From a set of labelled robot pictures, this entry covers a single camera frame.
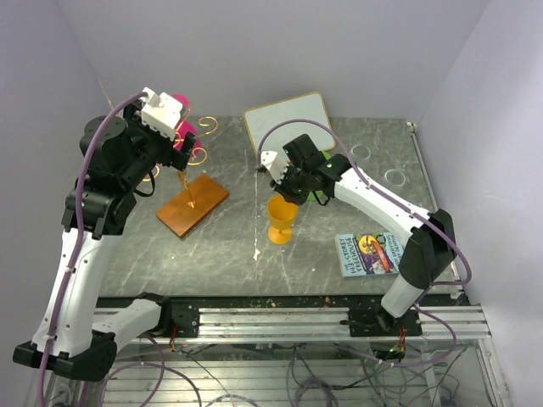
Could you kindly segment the pink plastic wine glass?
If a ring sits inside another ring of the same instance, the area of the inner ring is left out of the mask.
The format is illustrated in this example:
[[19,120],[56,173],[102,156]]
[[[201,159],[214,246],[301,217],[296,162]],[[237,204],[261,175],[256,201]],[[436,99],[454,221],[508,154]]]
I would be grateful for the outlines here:
[[182,144],[184,143],[186,135],[190,133],[196,136],[197,131],[191,123],[187,122],[187,117],[191,110],[191,102],[189,101],[189,99],[186,96],[179,93],[174,93],[172,97],[178,102],[180,102],[183,105],[183,108],[185,108],[186,110],[186,113],[183,116],[182,122],[179,124],[179,126],[176,129],[176,138],[174,140],[174,145],[173,145],[174,149],[180,150],[182,148]]

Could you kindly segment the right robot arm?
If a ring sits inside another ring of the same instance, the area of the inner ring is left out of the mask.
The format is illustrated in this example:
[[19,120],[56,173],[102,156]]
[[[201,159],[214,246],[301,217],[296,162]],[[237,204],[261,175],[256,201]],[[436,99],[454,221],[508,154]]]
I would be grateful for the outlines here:
[[408,203],[368,177],[353,159],[337,153],[326,158],[306,134],[281,153],[260,151],[259,164],[271,175],[271,187],[286,202],[300,206],[321,192],[359,209],[395,234],[404,248],[399,275],[371,319],[383,335],[395,334],[404,315],[456,258],[456,239],[449,213],[431,212]]

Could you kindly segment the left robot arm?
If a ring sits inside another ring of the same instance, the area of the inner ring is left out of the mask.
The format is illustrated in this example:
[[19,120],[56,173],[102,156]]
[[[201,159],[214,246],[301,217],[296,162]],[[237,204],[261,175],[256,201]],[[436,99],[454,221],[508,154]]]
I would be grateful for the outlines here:
[[186,169],[192,147],[175,149],[175,111],[151,109],[131,98],[106,116],[90,120],[80,140],[83,166],[64,201],[59,268],[47,310],[33,338],[18,345],[13,360],[75,381],[99,382],[119,350],[144,333],[163,337],[172,328],[171,300],[137,295],[129,306],[96,322],[94,310],[109,260],[137,198],[138,185],[157,165]]

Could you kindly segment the orange plastic wine glass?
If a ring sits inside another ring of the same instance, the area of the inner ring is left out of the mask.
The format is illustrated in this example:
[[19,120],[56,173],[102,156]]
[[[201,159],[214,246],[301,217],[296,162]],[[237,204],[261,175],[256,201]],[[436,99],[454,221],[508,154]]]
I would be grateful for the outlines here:
[[298,214],[298,206],[287,202],[280,194],[271,198],[267,205],[269,239],[278,245],[284,245],[292,238],[292,225]]

